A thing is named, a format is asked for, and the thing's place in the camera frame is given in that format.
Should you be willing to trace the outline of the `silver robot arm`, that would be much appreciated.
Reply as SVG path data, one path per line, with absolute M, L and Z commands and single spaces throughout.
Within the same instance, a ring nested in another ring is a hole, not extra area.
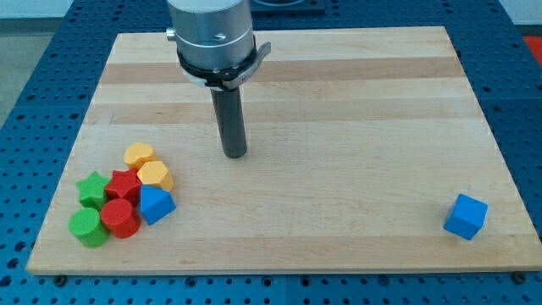
M 180 66 L 189 79 L 215 91 L 247 82 L 271 53 L 256 43 L 248 0 L 168 0 Z

